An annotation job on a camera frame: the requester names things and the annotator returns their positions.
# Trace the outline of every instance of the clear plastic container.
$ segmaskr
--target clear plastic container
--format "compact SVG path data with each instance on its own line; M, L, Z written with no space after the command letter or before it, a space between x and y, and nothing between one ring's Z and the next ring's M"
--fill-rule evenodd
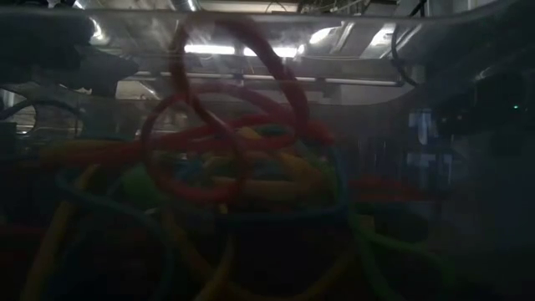
M135 139L156 104L182 92L170 72L177 60L193 85L236 85L287 105L250 45L213 22L246 20L295 74L349 176L424 191L403 204L381 201L428 220L429 245L461 273L519 295L535 268L532 9L532 1L504 0L440 18L206 13L177 57L171 41L188 14L3 8L0 88L6 108L45 98L84 113L83 122L48 108L11 117L27 153L80 135ZM223 120L258 112L225 93L201 100ZM155 132L201 124L178 104Z

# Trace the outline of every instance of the transparent plastic wall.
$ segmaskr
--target transparent plastic wall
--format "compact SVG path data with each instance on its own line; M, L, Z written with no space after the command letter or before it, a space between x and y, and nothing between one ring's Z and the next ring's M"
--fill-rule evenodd
M21 151L32 151L78 135L135 139L157 104L184 93L177 62L222 120L261 112L239 99L249 90L289 109L295 99L282 89L297 81L310 119L329 129L351 178L424 191L399 202L431 221L429 244L462 273L516 294L532 271L526 260L535 243L532 8L504 0L412 19L3 8L0 88L6 108L51 99L83 113L37 106L10 117ZM266 48L237 38L242 30L229 31L226 20L261 34L283 80L252 50ZM189 38L177 55L170 46L183 23ZM192 107L177 101L155 131L199 125Z

